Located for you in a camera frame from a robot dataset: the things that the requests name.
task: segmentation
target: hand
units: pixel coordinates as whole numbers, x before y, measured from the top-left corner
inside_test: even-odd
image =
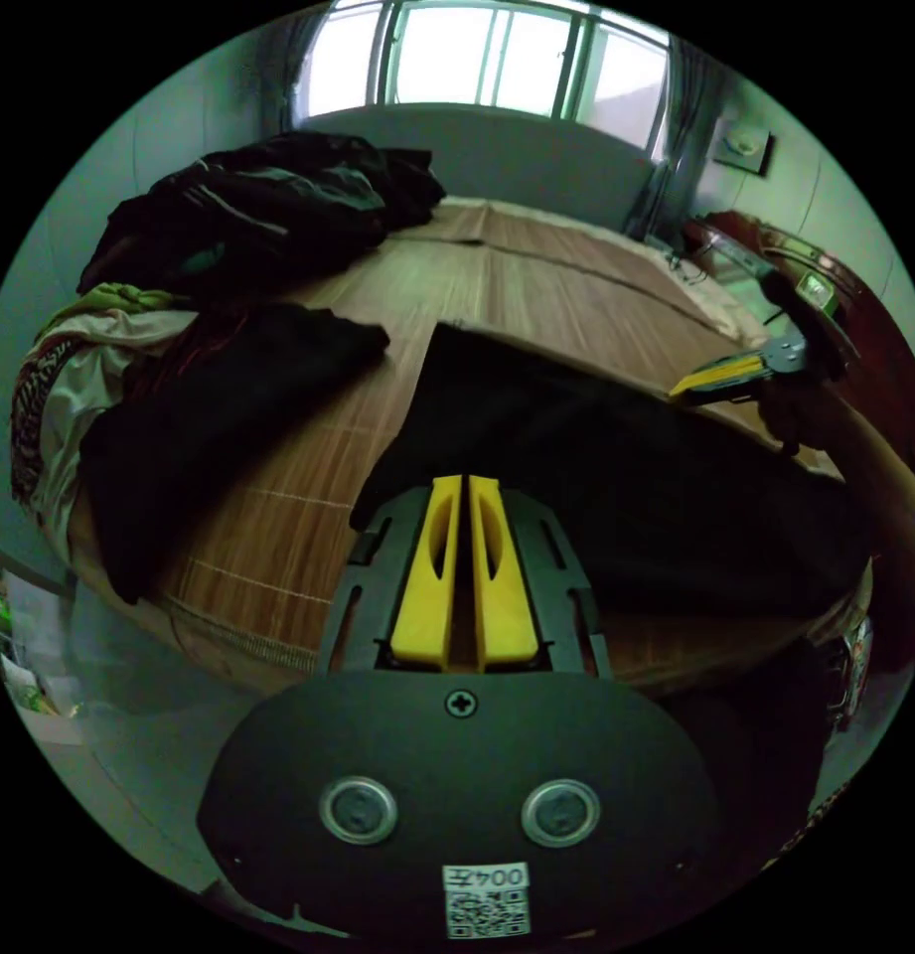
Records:
[[[797,453],[799,445],[831,452],[854,414],[830,384],[766,381],[758,410],[768,432]]]

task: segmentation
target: wall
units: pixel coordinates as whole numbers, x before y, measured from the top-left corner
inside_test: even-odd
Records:
[[[157,179],[217,149],[260,138],[259,48],[267,28],[189,64],[129,109],[80,159],[33,223],[0,290],[0,559],[39,581],[60,561],[9,494],[9,412],[23,355],[49,316],[76,299],[106,216]]]
[[[734,209],[835,255],[881,299],[915,356],[914,285],[884,226],[839,162],[747,79],[736,83],[723,113],[728,117],[771,130],[775,143],[768,172],[760,177],[709,162],[693,213]]]
[[[574,122],[451,104],[366,106],[303,128],[430,149],[454,196],[519,203],[622,232],[649,176],[641,149]]]

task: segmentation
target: label sticker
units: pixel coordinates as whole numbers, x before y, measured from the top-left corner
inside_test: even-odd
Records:
[[[453,940],[516,937],[530,933],[526,862],[445,865],[447,936]]]

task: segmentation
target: bamboo mat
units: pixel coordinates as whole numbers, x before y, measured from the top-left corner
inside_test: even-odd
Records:
[[[125,609],[111,594],[84,495],[70,529],[76,572],[199,665],[277,692],[314,666],[354,540],[351,508],[407,414],[436,323],[510,337],[658,396],[697,365],[764,337],[710,280],[693,293],[651,249],[545,218],[447,203],[427,226],[285,296],[382,325],[383,363],[229,487],[177,548],[149,604]],[[768,440],[751,405],[710,415]],[[805,453],[804,464],[824,466]],[[723,678],[800,635],[824,636],[862,616],[869,591],[867,573],[857,594],[817,621],[612,617],[613,668],[652,695]]]

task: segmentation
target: screw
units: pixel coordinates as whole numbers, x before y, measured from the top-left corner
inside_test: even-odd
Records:
[[[691,875],[698,867],[698,854],[694,851],[684,852],[673,865],[673,874],[678,877]]]
[[[444,708],[454,718],[469,718],[477,711],[477,697],[464,689],[458,689],[444,700]]]
[[[240,850],[238,845],[234,847],[231,845],[223,845],[219,848],[219,857],[226,865],[233,868],[240,868],[244,864],[241,859],[242,854],[244,854],[244,852]]]

